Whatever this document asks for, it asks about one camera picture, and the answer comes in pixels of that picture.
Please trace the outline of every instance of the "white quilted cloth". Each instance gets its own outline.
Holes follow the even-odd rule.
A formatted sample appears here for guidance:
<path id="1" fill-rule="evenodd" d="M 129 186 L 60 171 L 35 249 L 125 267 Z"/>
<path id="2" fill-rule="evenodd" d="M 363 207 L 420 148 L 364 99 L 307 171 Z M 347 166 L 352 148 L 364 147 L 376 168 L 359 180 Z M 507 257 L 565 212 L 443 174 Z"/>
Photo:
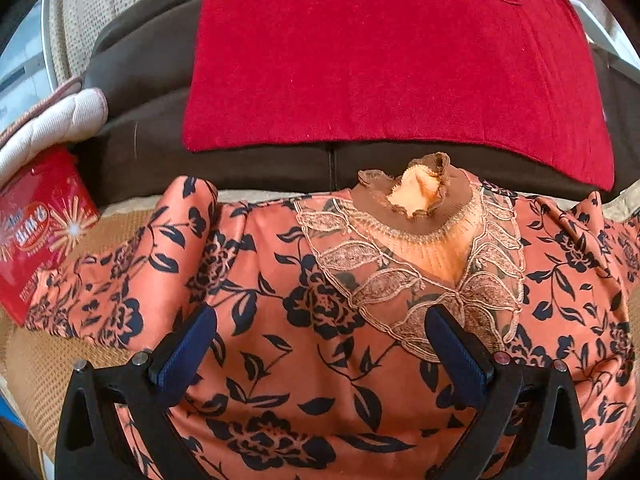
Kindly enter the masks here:
<path id="1" fill-rule="evenodd" d="M 15 132 L 0 149 L 0 187 L 54 144 L 93 137 L 107 121 L 107 101 L 97 88 L 69 95 Z"/>

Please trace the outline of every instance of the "red plastic package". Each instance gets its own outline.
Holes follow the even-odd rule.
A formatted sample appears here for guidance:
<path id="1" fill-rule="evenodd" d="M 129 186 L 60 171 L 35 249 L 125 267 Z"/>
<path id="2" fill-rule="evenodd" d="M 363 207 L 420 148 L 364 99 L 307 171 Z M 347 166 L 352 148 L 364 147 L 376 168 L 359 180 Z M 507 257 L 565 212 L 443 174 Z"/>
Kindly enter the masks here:
<path id="1" fill-rule="evenodd" d="M 64 146 L 39 154 L 0 189 L 0 304 L 23 325 L 38 272 L 65 260 L 98 211 Z"/>

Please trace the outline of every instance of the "silver screw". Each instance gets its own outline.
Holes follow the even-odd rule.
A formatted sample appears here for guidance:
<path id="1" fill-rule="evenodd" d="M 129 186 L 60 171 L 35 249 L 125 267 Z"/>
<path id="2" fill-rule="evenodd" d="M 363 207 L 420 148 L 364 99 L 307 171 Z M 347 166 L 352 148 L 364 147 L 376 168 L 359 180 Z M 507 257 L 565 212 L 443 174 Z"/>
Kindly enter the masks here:
<path id="1" fill-rule="evenodd" d="M 496 352 L 494 354 L 494 361 L 499 365 L 508 365 L 511 362 L 511 356 L 507 352 Z"/>
<path id="2" fill-rule="evenodd" d="M 566 363 L 562 361 L 562 359 L 556 359 L 554 361 L 554 368 L 559 372 L 565 372 L 569 369 L 567 368 Z"/>
<path id="3" fill-rule="evenodd" d="M 131 362 L 136 366 L 142 366 L 147 361 L 149 361 L 149 354 L 146 352 L 138 352 L 131 358 Z"/>
<path id="4" fill-rule="evenodd" d="M 80 373 L 86 368 L 87 362 L 85 359 L 78 358 L 78 360 L 74 363 L 74 371 Z"/>

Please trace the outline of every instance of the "red cloth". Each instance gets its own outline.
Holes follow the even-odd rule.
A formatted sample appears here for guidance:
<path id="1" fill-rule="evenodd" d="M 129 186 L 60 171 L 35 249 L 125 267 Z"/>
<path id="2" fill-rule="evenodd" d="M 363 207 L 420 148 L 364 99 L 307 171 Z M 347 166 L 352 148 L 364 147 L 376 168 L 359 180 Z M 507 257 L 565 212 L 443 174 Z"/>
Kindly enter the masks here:
<path id="1" fill-rule="evenodd" d="M 203 0 L 183 140 L 448 140 L 610 189 L 613 153 L 567 0 Z"/>

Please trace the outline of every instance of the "floral pattern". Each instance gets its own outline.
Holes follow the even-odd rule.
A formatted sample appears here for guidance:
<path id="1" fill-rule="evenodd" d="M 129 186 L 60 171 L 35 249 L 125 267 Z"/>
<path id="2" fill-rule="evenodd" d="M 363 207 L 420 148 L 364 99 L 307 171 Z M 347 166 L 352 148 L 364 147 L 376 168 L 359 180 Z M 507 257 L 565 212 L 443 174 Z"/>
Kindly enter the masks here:
<path id="1" fill-rule="evenodd" d="M 490 274 L 495 286 L 459 293 L 460 300 L 453 289 L 425 292 L 428 278 L 401 254 L 341 246 L 351 240 L 349 222 L 332 204 L 348 207 L 348 190 L 217 205 L 211 184 L 181 178 L 132 240 L 43 273 L 27 326 L 135 351 L 154 348 L 194 305 L 207 303 L 218 332 L 169 416 L 213 479 L 423 478 L 474 411 L 457 400 L 439 363 L 407 351 L 376 320 L 391 309 L 399 309 L 395 316 L 448 301 L 480 330 L 492 325 L 478 304 L 508 304 L 518 315 L 510 313 L 499 336 L 514 361 L 568 365 L 588 478 L 596 480 L 636 420 L 626 305 L 640 272 L 640 222 L 605 220 L 597 194 L 561 211 L 544 198 L 470 180 L 488 211 L 484 235 L 499 251 L 478 245 L 470 272 Z M 321 217 L 299 214 L 319 202 Z M 512 220 L 506 237 L 496 226 Z M 315 251 L 305 229 L 327 250 Z M 328 263 L 335 274 L 322 272 Z M 394 276 L 406 300 L 393 287 L 369 291 L 367 276 L 356 277 L 363 266 Z M 349 294 L 375 298 L 376 316 L 350 306 Z M 487 474 L 501 467 L 525 411 L 514 410 Z M 118 414 L 143 473 L 161 478 L 126 407 Z"/>

